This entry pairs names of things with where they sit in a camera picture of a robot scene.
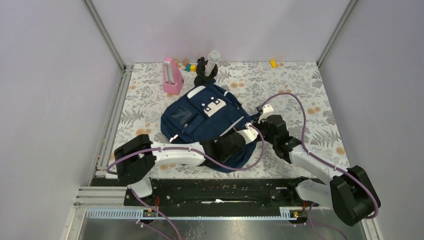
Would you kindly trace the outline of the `navy blue backpack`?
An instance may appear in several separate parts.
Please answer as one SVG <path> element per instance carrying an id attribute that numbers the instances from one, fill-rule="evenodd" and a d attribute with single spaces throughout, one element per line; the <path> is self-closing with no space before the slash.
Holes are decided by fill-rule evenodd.
<path id="1" fill-rule="evenodd" d="M 192 88 L 165 109 L 160 117 L 160 130 L 172 144 L 191 144 L 244 130 L 245 124 L 253 119 L 232 93 L 215 84 L 205 84 Z M 246 145 L 245 164 L 256 145 Z M 210 168 L 222 173 L 233 171 L 218 166 Z"/>

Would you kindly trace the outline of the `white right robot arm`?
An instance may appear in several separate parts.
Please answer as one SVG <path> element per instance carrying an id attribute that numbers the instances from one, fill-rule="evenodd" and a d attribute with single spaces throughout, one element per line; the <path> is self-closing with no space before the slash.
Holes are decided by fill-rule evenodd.
<path id="1" fill-rule="evenodd" d="M 299 206 L 304 201 L 330 208 L 348 226 L 354 226 L 375 214 L 381 201 L 367 172 L 355 165 L 346 169 L 307 152 L 302 141 L 291 136 L 280 115 L 257 117 L 253 125 L 266 142 L 272 145 L 277 157 L 311 173 L 319 179 L 315 182 L 301 176 L 288 185 L 287 201 Z"/>

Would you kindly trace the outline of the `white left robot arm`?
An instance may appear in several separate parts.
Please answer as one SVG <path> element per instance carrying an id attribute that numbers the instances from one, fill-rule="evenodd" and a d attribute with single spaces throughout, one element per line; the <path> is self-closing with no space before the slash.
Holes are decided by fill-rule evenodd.
<path id="1" fill-rule="evenodd" d="M 116 175 L 120 187 L 129 187 L 144 206 L 152 204 L 155 192 L 148 173 L 155 166 L 189 165 L 220 167 L 232 171 L 239 168 L 232 161 L 237 159 L 252 142 L 243 131 L 225 137 L 186 144 L 153 142 L 149 135 L 141 134 L 114 151 L 115 161 L 106 171 Z"/>

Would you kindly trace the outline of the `yellow block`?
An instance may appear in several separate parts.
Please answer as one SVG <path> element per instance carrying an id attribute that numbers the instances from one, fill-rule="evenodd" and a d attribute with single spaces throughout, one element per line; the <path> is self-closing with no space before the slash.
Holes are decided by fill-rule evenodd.
<path id="1" fill-rule="evenodd" d="M 277 68 L 277 67 L 278 67 L 278 65 L 277 65 L 276 61 L 275 61 L 275 60 L 273 60 L 273 59 L 271 59 L 271 60 L 269 61 L 269 63 L 270 63 L 270 66 L 271 66 L 272 68 Z"/>

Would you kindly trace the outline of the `black round stand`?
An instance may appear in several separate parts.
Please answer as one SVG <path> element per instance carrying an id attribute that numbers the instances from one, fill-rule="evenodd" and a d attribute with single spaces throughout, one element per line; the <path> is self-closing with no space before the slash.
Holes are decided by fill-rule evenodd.
<path id="1" fill-rule="evenodd" d="M 195 87 L 199 87 L 199 86 L 203 86 L 207 84 L 213 85 L 216 82 L 215 77 L 218 74 L 219 67 L 215 65 L 210 75 L 206 76 L 205 71 L 206 71 L 207 63 L 208 63 L 208 60 L 205 60 L 204 56 L 197 59 L 197 65 L 196 65 L 196 71 L 195 71 L 197 76 L 194 79 Z"/>

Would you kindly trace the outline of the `pink rack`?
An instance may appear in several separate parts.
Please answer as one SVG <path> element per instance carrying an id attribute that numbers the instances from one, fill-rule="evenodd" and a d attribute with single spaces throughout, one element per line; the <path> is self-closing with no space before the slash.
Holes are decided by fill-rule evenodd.
<path id="1" fill-rule="evenodd" d="M 167 94 L 179 95 L 184 85 L 183 75 L 172 58 L 165 58 L 162 62 L 162 88 Z"/>

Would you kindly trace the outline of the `green block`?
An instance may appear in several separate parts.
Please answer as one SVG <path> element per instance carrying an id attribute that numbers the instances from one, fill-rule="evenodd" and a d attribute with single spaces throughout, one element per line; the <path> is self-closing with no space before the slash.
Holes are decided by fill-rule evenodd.
<path id="1" fill-rule="evenodd" d="M 190 72 L 191 71 L 191 67 L 192 67 L 192 65 L 191 64 L 188 64 L 186 67 L 185 67 L 185 71 L 186 72 Z"/>

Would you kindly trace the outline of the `white cylinder on stand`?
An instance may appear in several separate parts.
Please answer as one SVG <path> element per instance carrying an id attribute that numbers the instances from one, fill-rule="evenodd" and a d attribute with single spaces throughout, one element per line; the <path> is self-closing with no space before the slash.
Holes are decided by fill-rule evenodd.
<path id="1" fill-rule="evenodd" d="M 217 50 L 212 50 L 207 56 L 207 63 L 205 65 L 204 75 L 209 77 L 213 72 L 216 64 L 220 60 L 220 53 Z"/>

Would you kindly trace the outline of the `brown round block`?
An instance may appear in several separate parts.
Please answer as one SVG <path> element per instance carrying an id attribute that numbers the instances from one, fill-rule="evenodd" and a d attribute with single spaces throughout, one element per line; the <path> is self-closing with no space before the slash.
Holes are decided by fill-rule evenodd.
<path id="1" fill-rule="evenodd" d="M 189 63 L 190 63 L 190 61 L 189 61 L 188 59 L 184 59 L 184 60 L 181 62 L 181 64 L 182 64 L 184 67 L 187 67 L 187 66 L 189 65 Z"/>

